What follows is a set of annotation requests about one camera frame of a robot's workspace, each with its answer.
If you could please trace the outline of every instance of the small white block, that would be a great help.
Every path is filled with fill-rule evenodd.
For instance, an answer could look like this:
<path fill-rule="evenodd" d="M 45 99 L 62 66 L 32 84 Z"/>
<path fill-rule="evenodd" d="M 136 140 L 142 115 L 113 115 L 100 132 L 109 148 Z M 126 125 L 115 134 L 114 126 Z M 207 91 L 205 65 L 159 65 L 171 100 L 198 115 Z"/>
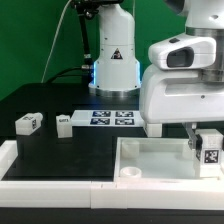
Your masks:
<path fill-rule="evenodd" d="M 122 141 L 121 155 L 123 158 L 136 159 L 139 157 L 139 142 L 137 140 Z"/>
<path fill-rule="evenodd" d="M 56 117 L 58 138 L 72 137 L 72 122 L 70 116 L 60 115 Z"/>
<path fill-rule="evenodd" d="M 144 130 L 149 138 L 161 138 L 162 137 L 162 124 L 147 124 L 144 125 Z"/>
<path fill-rule="evenodd" d="M 41 127 L 43 115 L 41 113 L 28 113 L 15 122 L 17 135 L 31 135 Z"/>

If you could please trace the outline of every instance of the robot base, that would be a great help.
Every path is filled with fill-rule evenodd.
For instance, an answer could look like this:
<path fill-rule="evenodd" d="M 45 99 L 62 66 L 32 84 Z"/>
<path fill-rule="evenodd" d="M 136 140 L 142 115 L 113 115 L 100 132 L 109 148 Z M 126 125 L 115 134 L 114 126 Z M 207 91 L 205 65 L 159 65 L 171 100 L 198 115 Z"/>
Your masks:
<path fill-rule="evenodd" d="M 114 90 L 103 90 L 97 88 L 94 84 L 89 84 L 89 92 L 94 95 L 103 97 L 130 97 L 139 95 L 140 88 L 126 90 L 126 91 L 114 91 Z"/>

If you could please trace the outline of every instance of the black table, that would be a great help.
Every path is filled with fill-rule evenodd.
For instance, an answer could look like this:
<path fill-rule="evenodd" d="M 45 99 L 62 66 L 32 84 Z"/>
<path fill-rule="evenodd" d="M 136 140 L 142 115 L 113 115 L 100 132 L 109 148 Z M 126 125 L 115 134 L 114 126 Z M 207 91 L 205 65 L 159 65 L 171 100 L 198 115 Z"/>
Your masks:
<path fill-rule="evenodd" d="M 93 96 L 76 84 L 28 84 L 0 102 L 0 144 L 17 140 L 19 156 L 3 180 L 113 181 L 118 137 L 145 138 L 142 128 L 73 127 L 58 139 L 56 116 L 74 110 L 138 110 L 138 97 Z M 15 121 L 41 112 L 42 127 L 16 136 Z M 216 123 L 220 129 L 223 123 Z M 163 137 L 187 138 L 181 125 L 165 125 Z M 223 223 L 221 211 L 1 208 L 0 223 Z"/>

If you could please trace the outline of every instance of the white platform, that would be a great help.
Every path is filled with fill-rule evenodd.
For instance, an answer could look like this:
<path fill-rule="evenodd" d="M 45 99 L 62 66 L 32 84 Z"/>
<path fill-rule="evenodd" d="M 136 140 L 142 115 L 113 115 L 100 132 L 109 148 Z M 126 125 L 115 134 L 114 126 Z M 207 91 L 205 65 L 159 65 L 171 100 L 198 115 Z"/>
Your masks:
<path fill-rule="evenodd" d="M 114 182 L 0 181 L 0 206 L 224 210 L 223 175 L 197 179 L 187 142 L 119 138 Z"/>
<path fill-rule="evenodd" d="M 73 126 L 143 127 L 139 111 L 76 110 L 71 118 Z"/>

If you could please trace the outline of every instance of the white cube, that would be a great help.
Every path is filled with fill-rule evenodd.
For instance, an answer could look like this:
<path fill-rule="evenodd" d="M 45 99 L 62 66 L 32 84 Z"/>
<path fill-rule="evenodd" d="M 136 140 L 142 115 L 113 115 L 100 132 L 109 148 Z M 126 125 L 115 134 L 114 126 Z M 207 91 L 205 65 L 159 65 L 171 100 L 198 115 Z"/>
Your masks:
<path fill-rule="evenodd" d="M 41 121 L 43 115 L 41 113 L 31 114 L 28 113 L 15 122 L 17 135 L 31 135 L 39 127 L 41 127 Z"/>
<path fill-rule="evenodd" d="M 58 138 L 72 137 L 72 122 L 70 116 L 60 115 L 56 117 Z"/>

